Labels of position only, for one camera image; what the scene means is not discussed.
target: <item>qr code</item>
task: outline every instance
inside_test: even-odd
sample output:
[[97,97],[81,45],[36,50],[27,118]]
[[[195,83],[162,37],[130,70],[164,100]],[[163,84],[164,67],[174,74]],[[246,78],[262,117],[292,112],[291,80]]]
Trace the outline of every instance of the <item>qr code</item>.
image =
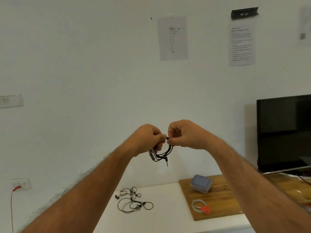
[[300,34],[300,40],[304,40],[304,39],[306,39],[306,34],[305,33]]

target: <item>hand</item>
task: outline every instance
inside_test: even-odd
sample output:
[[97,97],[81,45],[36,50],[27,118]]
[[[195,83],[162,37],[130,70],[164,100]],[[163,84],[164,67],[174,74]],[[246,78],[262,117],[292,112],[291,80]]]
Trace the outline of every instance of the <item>hand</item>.
[[165,143],[166,135],[150,124],[140,126],[122,145],[130,148],[133,156],[148,152],[154,148],[157,153]]
[[212,134],[190,120],[180,120],[169,125],[168,135],[169,145],[206,150],[207,137]]

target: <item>red plug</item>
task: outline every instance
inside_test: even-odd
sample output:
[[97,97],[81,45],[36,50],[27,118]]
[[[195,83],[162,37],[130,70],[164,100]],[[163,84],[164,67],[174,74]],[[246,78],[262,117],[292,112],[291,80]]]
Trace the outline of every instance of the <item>red plug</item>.
[[19,188],[21,188],[21,185],[18,185],[17,187],[15,187],[15,188],[12,190],[12,192],[18,190]]

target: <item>switch plate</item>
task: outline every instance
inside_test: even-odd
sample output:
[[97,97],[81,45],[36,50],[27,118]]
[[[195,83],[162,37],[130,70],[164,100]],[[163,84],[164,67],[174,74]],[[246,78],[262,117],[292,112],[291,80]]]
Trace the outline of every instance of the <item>switch plate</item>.
[[0,108],[10,108],[23,106],[23,98],[21,94],[0,96]]
[[29,182],[28,178],[11,180],[11,183],[13,185],[13,188],[15,188],[19,185],[21,186],[21,188],[17,189],[16,191],[31,189],[30,182]]

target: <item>wooden board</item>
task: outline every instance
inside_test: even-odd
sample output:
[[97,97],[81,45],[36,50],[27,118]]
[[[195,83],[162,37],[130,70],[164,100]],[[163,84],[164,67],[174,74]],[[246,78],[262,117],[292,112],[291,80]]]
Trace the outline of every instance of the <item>wooden board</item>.
[[[281,174],[264,175],[270,182],[284,191],[294,201],[300,204],[311,203],[311,186],[300,179],[284,176]],[[192,179],[179,180],[179,185],[185,196],[187,205],[193,220],[199,221],[216,217],[241,214],[242,209],[238,201],[233,196],[230,187],[222,175],[209,176],[212,185],[207,194],[200,193],[191,188]],[[211,214],[198,213],[192,209],[192,200],[204,200],[211,208]]]

